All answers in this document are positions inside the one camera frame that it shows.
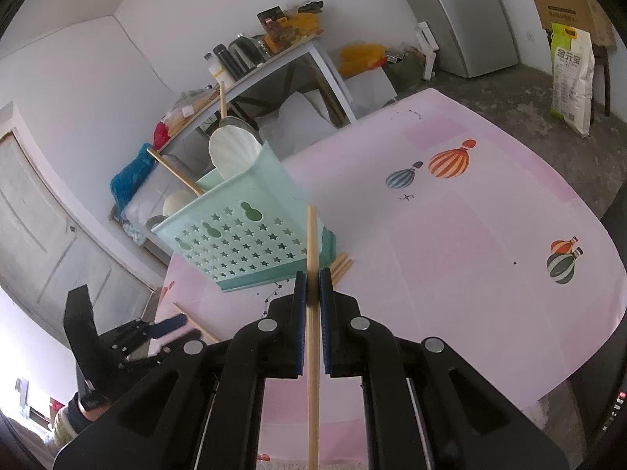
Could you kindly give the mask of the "person left hand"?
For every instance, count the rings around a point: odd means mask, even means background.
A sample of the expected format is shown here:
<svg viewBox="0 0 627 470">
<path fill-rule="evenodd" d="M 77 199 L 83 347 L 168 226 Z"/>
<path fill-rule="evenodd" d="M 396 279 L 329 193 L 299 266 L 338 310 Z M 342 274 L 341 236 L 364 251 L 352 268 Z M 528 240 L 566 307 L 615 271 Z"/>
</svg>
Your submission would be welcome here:
<svg viewBox="0 0 627 470">
<path fill-rule="evenodd" d="M 79 410 L 84 418 L 87 420 L 94 422 L 98 420 L 104 413 L 106 413 L 111 405 L 109 403 L 101 404 L 94 409 L 86 410 L 86 408 L 79 402 Z"/>
</svg>

